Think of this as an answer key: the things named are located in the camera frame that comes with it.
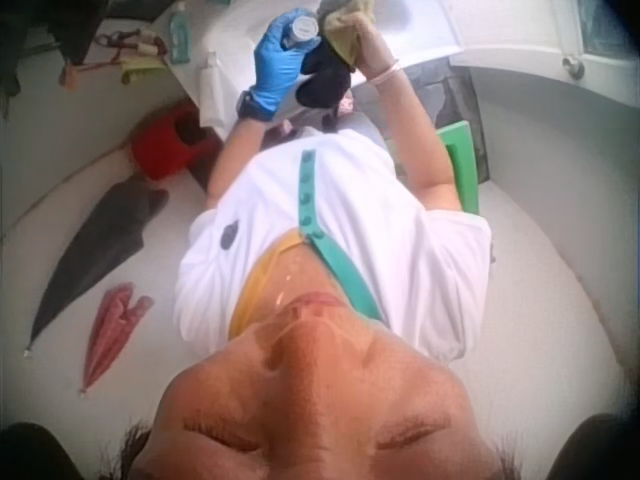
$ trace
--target green towel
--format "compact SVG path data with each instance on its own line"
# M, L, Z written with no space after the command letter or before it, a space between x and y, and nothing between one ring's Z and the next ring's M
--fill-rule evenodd
M375 0L325 0L320 6L320 10L331 8L332 6L338 6L337 9L327 14L324 17L322 23L322 33L334 50L342 57L342 59L353 68L356 57L360 51L360 45L358 43L358 33L351 27L345 27L340 22L340 17L349 13L364 12L369 19L374 22L373 7Z

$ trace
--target white bottle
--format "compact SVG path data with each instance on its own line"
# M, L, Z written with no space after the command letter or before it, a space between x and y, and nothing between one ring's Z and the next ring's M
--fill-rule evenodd
M225 102L216 52L209 52L207 64L200 71L200 126L223 129Z
M293 48L296 43L307 42L318 35L320 27L314 17L302 16L296 18L287 29L282 46L285 50Z

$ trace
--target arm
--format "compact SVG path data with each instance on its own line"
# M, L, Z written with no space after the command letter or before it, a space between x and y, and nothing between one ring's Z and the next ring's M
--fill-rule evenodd
M368 80L394 64L389 47L366 16L355 13L342 21L358 31L357 66ZM428 210L462 210L449 154L406 74L398 71L377 88L411 192Z
M207 186L207 208L218 202L240 172L260 151L266 124L246 118L238 121L218 157Z
M300 74L304 56L318 46L316 37L291 49L282 48L282 37L293 21L308 10L297 8L276 18L267 29L254 52L256 84L249 89L253 105L260 110L256 118L273 119L280 103L291 90ZM229 135L211 171L207 187L207 208L215 208L218 202L238 178L244 167L260 151L267 123L241 118Z
M378 92L411 192L426 209L462 210L447 149L407 75L395 73Z

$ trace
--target teal bottle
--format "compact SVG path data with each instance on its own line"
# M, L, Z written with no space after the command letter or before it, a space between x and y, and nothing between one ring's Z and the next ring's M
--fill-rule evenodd
M176 2L174 12L169 20L171 63L182 65L191 61L191 27L185 12L185 2Z

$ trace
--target wristwatch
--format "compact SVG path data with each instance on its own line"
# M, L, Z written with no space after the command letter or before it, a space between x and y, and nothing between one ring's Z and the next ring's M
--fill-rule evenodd
M253 99L249 90L240 94L238 105L236 106L238 118L252 118L259 122L270 122L275 116L275 112L270 112Z

